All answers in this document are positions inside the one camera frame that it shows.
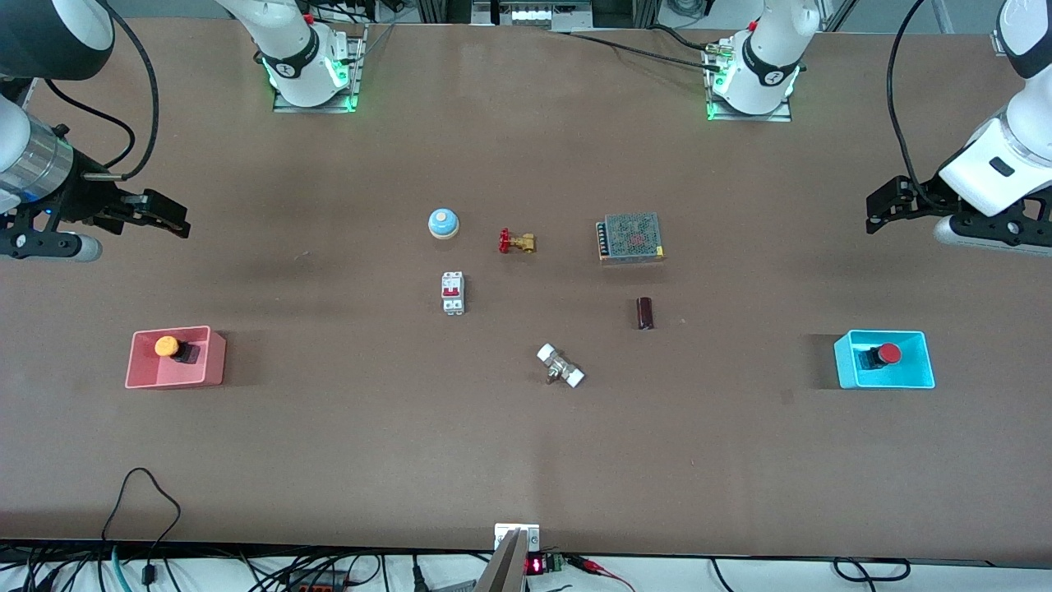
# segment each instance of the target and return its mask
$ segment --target red wire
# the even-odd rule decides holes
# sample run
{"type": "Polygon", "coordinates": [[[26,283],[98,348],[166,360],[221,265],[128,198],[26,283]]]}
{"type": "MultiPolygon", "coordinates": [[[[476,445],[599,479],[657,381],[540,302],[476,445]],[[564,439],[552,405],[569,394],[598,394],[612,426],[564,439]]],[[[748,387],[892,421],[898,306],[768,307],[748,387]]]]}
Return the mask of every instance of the red wire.
{"type": "Polygon", "coordinates": [[[631,590],[632,592],[635,592],[635,588],[632,587],[631,584],[629,584],[628,581],[626,581],[625,578],[623,578],[623,577],[621,577],[619,575],[613,575],[612,573],[610,573],[610,572],[608,572],[606,570],[603,570],[603,572],[604,573],[601,573],[600,575],[609,577],[611,579],[616,579],[618,581],[620,581],[620,583],[624,584],[625,586],[627,586],[629,590],[631,590]]]}

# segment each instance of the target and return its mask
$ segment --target yellow button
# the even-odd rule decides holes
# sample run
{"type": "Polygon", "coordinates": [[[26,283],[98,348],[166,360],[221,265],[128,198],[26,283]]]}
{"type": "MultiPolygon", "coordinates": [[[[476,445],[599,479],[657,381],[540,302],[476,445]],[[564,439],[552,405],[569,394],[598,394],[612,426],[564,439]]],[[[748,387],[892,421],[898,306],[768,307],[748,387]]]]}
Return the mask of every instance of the yellow button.
{"type": "Polygon", "coordinates": [[[165,335],[154,344],[154,352],[161,358],[170,358],[179,351],[179,341],[170,335],[165,335]]]}

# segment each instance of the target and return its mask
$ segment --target brown capacitor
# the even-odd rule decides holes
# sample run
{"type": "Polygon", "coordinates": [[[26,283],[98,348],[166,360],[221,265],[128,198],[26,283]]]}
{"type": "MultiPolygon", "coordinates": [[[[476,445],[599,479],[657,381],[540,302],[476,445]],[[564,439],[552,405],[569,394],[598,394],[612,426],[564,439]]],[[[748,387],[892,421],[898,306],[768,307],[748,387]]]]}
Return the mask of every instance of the brown capacitor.
{"type": "Polygon", "coordinates": [[[646,295],[635,300],[635,321],[639,323],[640,330],[654,328],[653,308],[650,306],[650,299],[647,299],[646,295]]]}

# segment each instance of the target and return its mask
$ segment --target silver cylinder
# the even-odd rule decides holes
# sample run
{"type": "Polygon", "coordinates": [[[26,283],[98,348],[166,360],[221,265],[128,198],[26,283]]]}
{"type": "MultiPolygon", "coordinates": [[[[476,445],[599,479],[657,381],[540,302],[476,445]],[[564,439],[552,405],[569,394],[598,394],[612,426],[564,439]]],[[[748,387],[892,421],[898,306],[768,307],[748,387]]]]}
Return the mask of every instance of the silver cylinder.
{"type": "Polygon", "coordinates": [[[72,168],[73,146],[31,116],[29,142],[9,168],[0,170],[0,188],[25,201],[37,201],[59,188],[72,168]]]}

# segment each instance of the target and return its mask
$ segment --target capacitor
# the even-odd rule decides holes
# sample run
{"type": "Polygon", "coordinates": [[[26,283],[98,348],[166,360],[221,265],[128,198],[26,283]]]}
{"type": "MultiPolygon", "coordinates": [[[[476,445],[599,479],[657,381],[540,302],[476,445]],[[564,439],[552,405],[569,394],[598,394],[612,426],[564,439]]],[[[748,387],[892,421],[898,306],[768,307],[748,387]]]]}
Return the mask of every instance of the capacitor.
{"type": "Polygon", "coordinates": [[[154,344],[154,353],[162,359],[171,359],[179,364],[197,362],[199,348],[186,342],[180,342],[170,335],[165,335],[154,344]]]}
{"type": "Polygon", "coordinates": [[[650,299],[646,298],[646,295],[635,300],[635,321],[641,331],[654,328],[653,308],[651,307],[650,299]]]}

